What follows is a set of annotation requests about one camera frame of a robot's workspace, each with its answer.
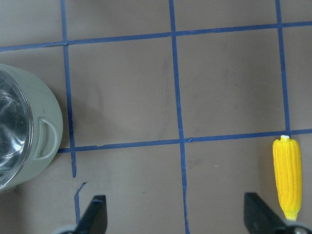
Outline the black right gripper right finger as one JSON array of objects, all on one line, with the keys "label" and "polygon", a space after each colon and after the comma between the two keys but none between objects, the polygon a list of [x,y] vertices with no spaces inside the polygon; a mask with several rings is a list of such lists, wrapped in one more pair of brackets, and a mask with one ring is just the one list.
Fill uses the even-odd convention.
[{"label": "black right gripper right finger", "polygon": [[286,234],[287,226],[257,193],[244,194],[244,225],[250,234]]}]

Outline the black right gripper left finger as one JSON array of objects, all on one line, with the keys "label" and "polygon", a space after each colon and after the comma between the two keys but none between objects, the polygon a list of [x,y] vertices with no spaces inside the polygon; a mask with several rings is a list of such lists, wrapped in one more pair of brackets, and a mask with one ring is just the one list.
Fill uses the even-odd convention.
[{"label": "black right gripper left finger", "polygon": [[76,227],[77,234],[104,234],[108,226],[105,195],[92,198],[84,215]]}]

